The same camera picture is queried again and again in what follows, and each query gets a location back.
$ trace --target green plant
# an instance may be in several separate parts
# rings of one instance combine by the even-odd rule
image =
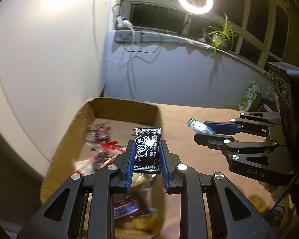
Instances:
[[[208,35],[219,35],[220,38],[213,38],[210,37],[211,40],[211,44],[216,47],[219,48],[221,45],[226,46],[226,41],[228,41],[228,43],[230,44],[230,50],[233,49],[234,47],[234,39],[235,36],[238,36],[238,34],[240,34],[240,32],[238,31],[234,31],[232,29],[232,25],[230,25],[230,22],[228,20],[227,14],[225,14],[225,21],[223,21],[221,18],[218,17],[218,19],[220,20],[221,23],[221,27],[216,27],[216,26],[208,26],[207,28],[212,28],[214,31],[208,33]]]

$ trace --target cable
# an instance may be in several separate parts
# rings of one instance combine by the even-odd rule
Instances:
[[[97,57],[97,61],[100,63],[101,62],[101,57],[102,54],[100,52],[100,49],[97,46],[97,38],[96,38],[96,16],[95,16],[95,4],[96,4],[96,0],[93,0],[93,4],[92,4],[92,17],[93,17],[93,40],[94,40],[94,48],[96,50],[96,53],[98,54]]]
[[[118,4],[115,4],[113,7],[112,7],[112,12],[113,12],[113,14],[115,15],[115,11],[114,11],[114,8],[116,7],[116,6],[120,6],[120,8],[119,8],[119,13],[120,13],[120,10],[121,10],[121,8],[122,8],[122,13],[121,14],[117,14],[116,16],[122,16],[124,13],[125,13],[125,11],[124,11],[124,7],[123,7],[123,5],[121,4],[121,3],[118,3]]]
[[[292,186],[295,185],[296,181],[299,178],[299,170],[295,175],[295,178],[293,181],[290,183],[289,187],[285,190],[285,192],[280,196],[280,198],[277,200],[277,202],[274,204],[274,206],[270,209],[270,211],[265,215],[265,217],[268,217],[271,212],[278,206],[279,202],[286,196],[287,193],[291,190]]]
[[[133,26],[133,28],[138,29],[139,32],[141,33],[141,42],[142,42],[142,36],[143,36],[142,31],[141,31],[139,28],[135,27],[135,26]],[[159,49],[159,47],[162,45],[162,43],[163,43],[163,37],[162,37],[162,35],[161,35],[160,32],[158,32],[158,31],[156,31],[156,30],[153,30],[153,29],[150,29],[150,28],[147,28],[147,29],[152,30],[152,31],[155,31],[156,33],[159,34],[159,37],[160,37],[160,44],[157,46],[157,48],[156,48],[153,52],[147,52],[147,51],[142,51],[142,50],[132,50],[132,51],[130,51],[130,50],[126,49],[126,47],[124,47],[124,46],[123,46],[123,49],[124,49],[125,51],[127,51],[127,52],[141,52],[141,53],[146,53],[146,54],[153,54],[153,53],[155,53],[155,52]]]
[[[131,42],[131,46],[132,46],[132,49],[133,49],[133,46],[134,46],[134,42],[135,42],[135,31],[133,30],[133,28],[131,26],[128,27],[131,32],[132,32],[132,42]]]
[[[137,39],[137,44],[140,46],[140,40],[139,40],[139,37],[137,36],[137,35],[135,35],[135,31],[133,30],[133,32],[132,32],[132,35],[133,35],[133,33],[134,33],[134,37]],[[108,61],[112,61],[112,62],[116,62],[116,63],[126,63],[126,62],[128,62],[129,60],[131,60],[133,57],[129,57],[129,59],[127,59],[127,60],[125,60],[125,61],[116,61],[116,60],[112,60],[112,59],[109,59],[109,58],[106,58],[106,57],[104,57],[104,59],[106,59],[106,60],[108,60]]]

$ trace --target cream plum candy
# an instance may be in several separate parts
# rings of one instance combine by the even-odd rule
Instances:
[[[158,155],[161,133],[160,128],[135,128],[136,156],[134,172],[161,173]]]

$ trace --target window sill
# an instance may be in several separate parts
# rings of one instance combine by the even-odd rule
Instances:
[[[203,43],[201,41],[196,41],[196,40],[192,40],[189,38],[184,38],[184,37],[180,37],[180,36],[176,36],[176,35],[165,34],[165,33],[160,33],[160,35],[158,35],[158,33],[155,32],[155,30],[151,31],[151,30],[142,29],[142,32],[136,30],[135,35],[138,37],[138,40],[142,44],[146,44],[146,43],[176,43],[176,44],[180,44],[180,45],[192,45],[197,48],[214,50],[214,47],[207,43]],[[117,44],[131,44],[131,42],[132,42],[131,31],[128,29],[116,30],[115,36],[114,36],[114,41]],[[234,58],[235,60],[238,60],[241,63],[248,65],[249,67],[264,74],[268,79],[270,79],[270,74],[267,71],[260,68],[258,65],[251,62],[250,60],[248,60],[240,55],[237,55],[232,51],[225,51],[222,49],[217,49],[217,51],[224,53],[227,56],[230,56],[230,57]]]

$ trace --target potted plant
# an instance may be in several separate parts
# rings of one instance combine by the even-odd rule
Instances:
[[[230,50],[234,47],[234,39],[235,36],[238,36],[240,32],[234,31],[230,25],[227,15],[225,14],[225,21],[220,19],[221,27],[216,26],[208,26],[207,28],[212,28],[214,31],[208,33],[208,35],[212,35],[210,38],[212,46],[215,48],[227,50],[230,46]]]

